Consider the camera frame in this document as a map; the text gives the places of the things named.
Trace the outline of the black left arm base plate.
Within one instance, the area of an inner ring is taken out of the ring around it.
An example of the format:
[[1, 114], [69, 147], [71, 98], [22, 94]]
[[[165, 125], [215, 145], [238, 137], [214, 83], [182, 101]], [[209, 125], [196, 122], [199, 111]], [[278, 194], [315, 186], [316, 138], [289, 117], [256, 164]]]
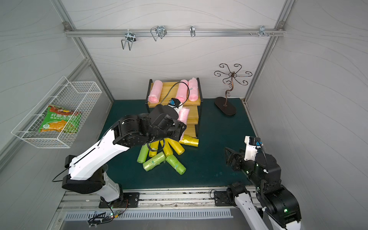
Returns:
[[140, 193], [138, 192], [123, 193], [122, 197], [118, 198], [115, 201], [107, 202], [107, 203], [103, 201], [103, 198], [101, 197], [98, 207], [101, 209], [137, 208], [139, 199], [140, 199]]

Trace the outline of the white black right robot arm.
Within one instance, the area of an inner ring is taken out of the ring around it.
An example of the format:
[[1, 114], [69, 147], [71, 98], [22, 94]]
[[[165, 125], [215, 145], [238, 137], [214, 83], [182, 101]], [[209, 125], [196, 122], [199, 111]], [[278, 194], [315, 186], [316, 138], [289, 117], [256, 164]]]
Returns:
[[[276, 230], [301, 229], [301, 211], [296, 197], [281, 183], [281, 167], [270, 154], [257, 149], [253, 160], [245, 154], [225, 148], [226, 164], [234, 171], [242, 171], [255, 186], [256, 198], [268, 214]], [[239, 207], [253, 230], [267, 229], [259, 212], [254, 208], [250, 192], [241, 183], [228, 186], [228, 199]]]

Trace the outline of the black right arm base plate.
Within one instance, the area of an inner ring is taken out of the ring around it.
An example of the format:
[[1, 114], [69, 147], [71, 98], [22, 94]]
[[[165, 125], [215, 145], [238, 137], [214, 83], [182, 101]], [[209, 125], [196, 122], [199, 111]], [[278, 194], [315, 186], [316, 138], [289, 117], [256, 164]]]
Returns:
[[214, 190], [211, 192], [213, 194], [213, 199], [216, 207], [236, 207], [234, 201], [234, 196], [230, 188], [225, 191]]

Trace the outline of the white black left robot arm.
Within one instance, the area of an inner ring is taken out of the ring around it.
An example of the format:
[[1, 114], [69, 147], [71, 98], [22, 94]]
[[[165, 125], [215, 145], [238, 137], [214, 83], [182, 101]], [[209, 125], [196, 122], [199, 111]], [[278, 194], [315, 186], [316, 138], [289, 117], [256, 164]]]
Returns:
[[135, 146], [163, 139], [178, 141], [186, 130], [186, 124], [179, 120], [182, 108], [159, 104], [150, 113], [122, 117], [88, 150], [66, 159], [68, 174], [62, 188], [79, 194], [96, 193], [108, 203], [121, 201], [121, 186], [109, 178], [103, 166]]

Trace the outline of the pink trash bag roll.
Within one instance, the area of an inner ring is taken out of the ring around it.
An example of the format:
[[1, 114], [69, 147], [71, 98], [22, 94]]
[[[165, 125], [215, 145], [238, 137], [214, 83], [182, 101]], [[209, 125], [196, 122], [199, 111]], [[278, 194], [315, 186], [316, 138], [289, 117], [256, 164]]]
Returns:
[[184, 103], [187, 100], [187, 92], [188, 92], [188, 81], [181, 80], [181, 83], [178, 84], [176, 99], [178, 99], [181, 103]]
[[192, 78], [188, 81], [189, 86], [189, 100], [194, 102], [199, 98], [198, 81], [196, 78]]
[[187, 120], [188, 120], [189, 112], [190, 112], [190, 109], [189, 108], [183, 107], [179, 111], [178, 121], [180, 121], [180, 122], [184, 123], [185, 125], [187, 125]]
[[158, 104], [160, 102], [160, 96], [163, 89], [163, 82], [160, 80], [156, 80], [153, 83], [152, 89], [148, 96], [148, 102], [152, 104]]

